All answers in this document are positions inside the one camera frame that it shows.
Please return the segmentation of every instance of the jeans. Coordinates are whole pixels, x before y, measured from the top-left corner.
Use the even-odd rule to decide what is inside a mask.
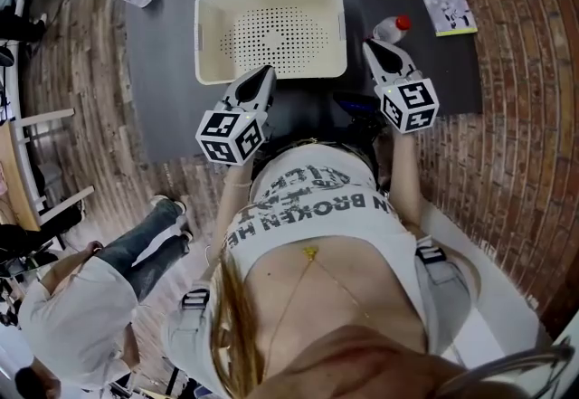
[[[181,208],[172,201],[161,200],[137,227],[95,254],[125,277],[138,302],[142,302],[165,272],[188,253],[187,239],[182,235],[172,236],[153,254],[133,266],[155,237],[173,225],[181,213]]]

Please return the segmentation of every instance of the black device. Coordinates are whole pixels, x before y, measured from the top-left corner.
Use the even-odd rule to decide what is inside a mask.
[[[347,91],[334,92],[333,97],[338,106],[352,117],[347,128],[351,136],[372,143],[386,127],[386,121],[380,112],[380,99],[377,97]]]

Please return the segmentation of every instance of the gray table top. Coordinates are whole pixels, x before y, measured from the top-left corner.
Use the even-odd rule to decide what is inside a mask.
[[[441,102],[441,115],[481,112],[479,65],[472,36],[437,38],[422,0],[344,0],[348,67],[337,79],[278,81],[269,123],[274,136],[294,128],[345,126],[348,116],[332,101],[334,90],[373,95],[362,40],[387,16],[408,14],[412,30],[400,42]],[[154,0],[141,10],[127,5],[128,59],[134,101],[150,161],[201,153],[195,132],[225,85],[195,77],[195,0]]]

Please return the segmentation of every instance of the white t-shirt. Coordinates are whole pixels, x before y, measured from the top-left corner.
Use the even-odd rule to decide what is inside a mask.
[[[116,340],[137,305],[128,281],[93,257],[52,297],[32,284],[18,318],[36,358],[63,382],[94,390],[129,373]]]

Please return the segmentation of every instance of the laundry basket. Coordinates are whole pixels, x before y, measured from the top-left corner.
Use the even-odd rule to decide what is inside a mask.
[[[195,75],[235,81],[270,64],[278,79],[344,73],[343,0],[196,0]]]

